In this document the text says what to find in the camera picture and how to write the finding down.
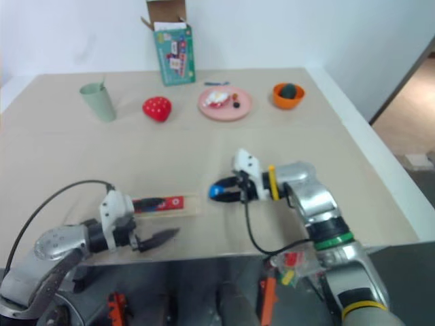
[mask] black cable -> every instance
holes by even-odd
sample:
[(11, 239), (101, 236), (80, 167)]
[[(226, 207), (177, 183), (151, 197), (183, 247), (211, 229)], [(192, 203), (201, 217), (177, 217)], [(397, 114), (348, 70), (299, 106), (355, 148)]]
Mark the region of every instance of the black cable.
[(246, 218), (246, 226), (247, 226), (247, 231), (249, 234), (249, 238), (251, 239), (252, 244), (254, 245), (254, 247), (261, 253), (268, 255), (268, 256), (275, 256), (278, 255), (279, 253), (282, 253), (284, 251), (287, 251), (295, 246), (301, 245), (302, 243), (306, 243), (306, 242), (310, 242), (312, 241), (311, 239), (301, 239), (301, 240), (297, 240), (294, 241), (290, 244), (288, 244), (287, 246), (278, 249), (278, 250), (274, 250), (274, 251), (267, 251), (264, 250), (262, 247), (260, 247), (258, 245), (258, 243), (256, 242), (256, 240), (254, 239), (254, 235), (252, 234), (252, 229), (251, 229), (251, 221), (249, 220), (249, 208), (248, 208), (248, 199), (247, 199), (247, 183), (244, 181), (243, 182), (243, 194), (244, 194), (244, 199), (243, 199), (243, 203), (245, 205), (245, 218)]
[(78, 182), (72, 183), (71, 185), (67, 185), (66, 187), (64, 187), (64, 188), (58, 190), (57, 192), (55, 192), (54, 194), (52, 194), (41, 205), (39, 205), (39, 207), (33, 212), (33, 214), (29, 217), (29, 219), (26, 221), (26, 223), (21, 228), (21, 231), (18, 234), (18, 236), (16, 237), (14, 245), (12, 246), (12, 249), (10, 251), (9, 257), (7, 258), (7, 263), (6, 263), (5, 271), (3, 272), (3, 278), (5, 278), (6, 274), (10, 271), (12, 260), (13, 260), (14, 255), (15, 255), (15, 251), (16, 251), (16, 249), (18, 247), (18, 243), (20, 243), (20, 240), (21, 240), (23, 234), (26, 232), (28, 226), (30, 225), (32, 220), (36, 217), (36, 215), (41, 211), (41, 209), (43, 209), (45, 205), (47, 205), (49, 202), (51, 202), (53, 199), (55, 199), (55, 197), (57, 197), (58, 195), (63, 193), (65, 190), (68, 190), (68, 189), (70, 189), (72, 187), (75, 187), (76, 185), (81, 185), (83, 183), (101, 183), (101, 184), (106, 186), (107, 192), (109, 192), (109, 190), (115, 189), (115, 187), (112, 184), (110, 184), (110, 183), (108, 183), (106, 181), (102, 181), (102, 180), (83, 180), (83, 181), (78, 181)]

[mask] toy packaging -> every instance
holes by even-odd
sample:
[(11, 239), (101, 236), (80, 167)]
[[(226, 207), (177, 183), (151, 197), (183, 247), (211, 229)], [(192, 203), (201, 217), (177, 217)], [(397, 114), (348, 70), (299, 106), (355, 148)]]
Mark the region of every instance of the toy packaging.
[(184, 0), (148, 0), (147, 6), (150, 22), (142, 21), (154, 33), (163, 84), (195, 82), (192, 28), (185, 22)]

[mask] orange bowl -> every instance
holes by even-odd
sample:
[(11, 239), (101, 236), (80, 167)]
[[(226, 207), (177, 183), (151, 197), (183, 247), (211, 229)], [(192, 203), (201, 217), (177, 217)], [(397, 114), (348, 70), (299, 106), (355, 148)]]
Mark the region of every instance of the orange bowl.
[(294, 98), (285, 98), (279, 95), (281, 90), (288, 83), (280, 83), (273, 88), (273, 102), (274, 104), (283, 110), (293, 109), (304, 98), (305, 91), (299, 85), (294, 84), (296, 87), (296, 96)]

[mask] beige tabletop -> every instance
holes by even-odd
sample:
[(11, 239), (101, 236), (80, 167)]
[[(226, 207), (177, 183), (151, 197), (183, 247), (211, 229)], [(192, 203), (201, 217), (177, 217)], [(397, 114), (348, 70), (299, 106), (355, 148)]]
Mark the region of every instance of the beige tabletop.
[[(101, 74), (39, 76), (3, 115), (0, 133), (0, 260), (25, 220), (50, 194), (81, 179), (103, 179), (132, 197), (186, 195), (192, 214), (139, 220), (139, 233), (179, 226), (171, 242), (149, 253), (124, 248), (102, 253), (91, 262), (112, 264), (141, 260), (190, 259), (250, 254), (243, 207), (207, 199), (209, 186), (229, 176), (231, 157), (240, 148), (263, 167), (304, 160), (332, 191), (343, 216), (365, 245), (417, 240), (371, 165), (304, 69), (200, 71), (195, 84), (165, 88), (157, 72), (109, 73), (106, 86), (118, 118), (105, 124), (80, 98), (84, 84)], [(230, 81), (248, 91), (254, 108), (237, 122), (215, 122), (196, 107), (203, 83)], [(306, 90), (292, 111), (270, 102), (279, 82)], [(173, 111), (163, 124), (144, 116), (145, 99), (165, 96)], [(63, 223), (98, 217), (104, 187), (81, 185), (50, 203), (31, 224), (17, 257), (39, 235)], [(266, 249), (304, 236), (297, 217), (284, 202), (254, 202), (251, 223)]]

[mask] red sticker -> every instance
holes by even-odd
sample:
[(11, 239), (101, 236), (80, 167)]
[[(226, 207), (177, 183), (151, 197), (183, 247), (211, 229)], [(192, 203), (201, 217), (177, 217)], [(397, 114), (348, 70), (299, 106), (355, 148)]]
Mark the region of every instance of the red sticker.
[(156, 211), (168, 211), (171, 209), (183, 209), (184, 208), (184, 197), (183, 196), (173, 196), (164, 198), (164, 202), (157, 206)]

